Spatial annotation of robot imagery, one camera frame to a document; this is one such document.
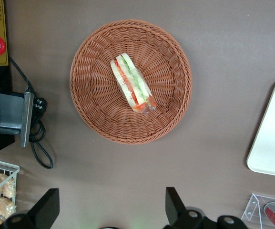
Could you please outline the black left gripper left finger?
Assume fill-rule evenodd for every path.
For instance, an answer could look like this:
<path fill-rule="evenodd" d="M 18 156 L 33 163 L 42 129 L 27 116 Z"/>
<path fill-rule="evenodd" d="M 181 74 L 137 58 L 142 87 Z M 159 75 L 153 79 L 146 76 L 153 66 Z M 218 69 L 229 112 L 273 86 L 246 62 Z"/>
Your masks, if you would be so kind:
<path fill-rule="evenodd" d="M 0 229 L 50 229 L 59 213 L 59 189 L 50 188 L 29 211 L 11 215 Z"/>

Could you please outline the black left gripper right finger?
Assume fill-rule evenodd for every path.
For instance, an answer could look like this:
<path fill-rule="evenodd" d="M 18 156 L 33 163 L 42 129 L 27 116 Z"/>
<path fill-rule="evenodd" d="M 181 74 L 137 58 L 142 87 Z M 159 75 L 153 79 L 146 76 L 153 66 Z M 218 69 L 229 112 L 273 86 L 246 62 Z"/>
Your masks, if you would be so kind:
<path fill-rule="evenodd" d="M 165 192 L 165 212 L 169 224 L 165 229 L 214 229 L 215 222 L 196 207 L 186 207 L 174 187 Z"/>

